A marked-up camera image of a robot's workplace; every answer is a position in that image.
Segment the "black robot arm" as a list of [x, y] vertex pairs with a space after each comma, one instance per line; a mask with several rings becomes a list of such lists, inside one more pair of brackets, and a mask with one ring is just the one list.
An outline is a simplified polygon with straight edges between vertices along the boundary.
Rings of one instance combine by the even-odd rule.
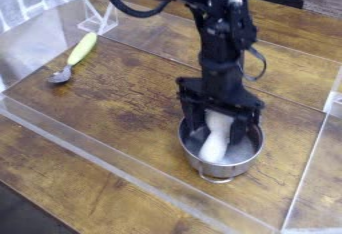
[[187, 127], [196, 130], [204, 124], [204, 111], [213, 110], [232, 118], [228, 138], [238, 144], [264, 107], [243, 86], [251, 78], [243, 70], [244, 53], [255, 51], [256, 42], [248, 0], [180, 1], [192, 13], [200, 37], [201, 76], [176, 79]]

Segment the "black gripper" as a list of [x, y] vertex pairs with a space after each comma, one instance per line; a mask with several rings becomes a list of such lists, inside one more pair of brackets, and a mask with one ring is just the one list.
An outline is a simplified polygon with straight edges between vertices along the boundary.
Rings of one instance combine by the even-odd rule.
[[212, 109], [232, 119], [230, 144], [238, 145], [254, 125], [259, 125], [263, 101], [243, 85], [256, 81], [244, 73], [244, 55], [224, 62], [199, 56], [200, 76], [179, 77], [177, 97], [189, 133], [204, 126], [204, 110]]

